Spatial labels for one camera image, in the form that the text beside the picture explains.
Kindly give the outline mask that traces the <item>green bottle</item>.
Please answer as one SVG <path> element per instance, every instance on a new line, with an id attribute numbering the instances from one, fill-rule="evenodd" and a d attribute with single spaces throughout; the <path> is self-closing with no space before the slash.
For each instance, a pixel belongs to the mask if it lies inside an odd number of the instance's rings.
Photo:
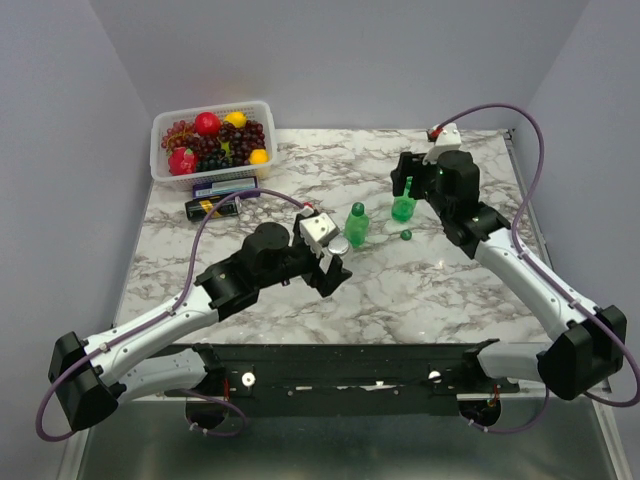
<path id="1" fill-rule="evenodd" d="M 403 194 L 395 197 L 392 204 L 391 217 L 401 223 L 408 222 L 413 217 L 417 204 L 417 201 L 410 197 L 411 184 L 412 178 L 408 177 Z"/>
<path id="2" fill-rule="evenodd" d="M 365 243 L 369 223 L 365 205 L 361 202 L 354 203 L 344 227 L 344 236 L 353 248 L 359 248 Z"/>

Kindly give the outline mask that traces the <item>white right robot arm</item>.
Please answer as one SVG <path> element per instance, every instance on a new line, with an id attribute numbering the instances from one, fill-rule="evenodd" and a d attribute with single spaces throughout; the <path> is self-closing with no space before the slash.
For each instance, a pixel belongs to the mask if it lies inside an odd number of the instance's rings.
<path id="1" fill-rule="evenodd" d="M 513 243 L 509 222 L 479 199 L 480 171 L 470 153 L 448 151 L 429 162 L 423 154 L 403 152 L 391 179 L 394 196 L 428 202 L 447 239 L 494 273 L 550 339 L 547 344 L 481 344 L 459 370 L 467 389 L 480 392 L 505 377 L 541 382 L 557 397 L 573 400 L 621 369 L 624 313 L 580 296 Z"/>

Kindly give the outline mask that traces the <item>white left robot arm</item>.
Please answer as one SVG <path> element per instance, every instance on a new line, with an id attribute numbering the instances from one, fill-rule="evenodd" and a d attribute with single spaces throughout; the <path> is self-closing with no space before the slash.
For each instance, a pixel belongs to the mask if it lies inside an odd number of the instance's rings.
<path id="1" fill-rule="evenodd" d="M 191 350 L 167 361 L 158 352 L 187 334 L 254 305 L 261 290 L 296 277 L 321 296 L 351 277 L 329 245 L 340 234 L 326 214 L 298 216 L 288 231 L 262 223 L 241 248 L 210 265 L 183 292 L 123 327 L 81 339 L 69 332 L 53 347 L 48 398 L 57 398 L 72 432 L 97 425 L 126 401 L 162 390 L 214 393 L 220 368 Z"/>

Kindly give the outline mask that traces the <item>clear glass jar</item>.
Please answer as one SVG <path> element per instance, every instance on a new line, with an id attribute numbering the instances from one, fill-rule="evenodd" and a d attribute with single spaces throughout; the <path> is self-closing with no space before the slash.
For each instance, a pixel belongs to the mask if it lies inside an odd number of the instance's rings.
<path id="1" fill-rule="evenodd" d="M 342 235 L 337 235 L 331 239 L 327 245 L 327 251 L 334 256 L 344 257 L 350 252 L 351 245 Z"/>

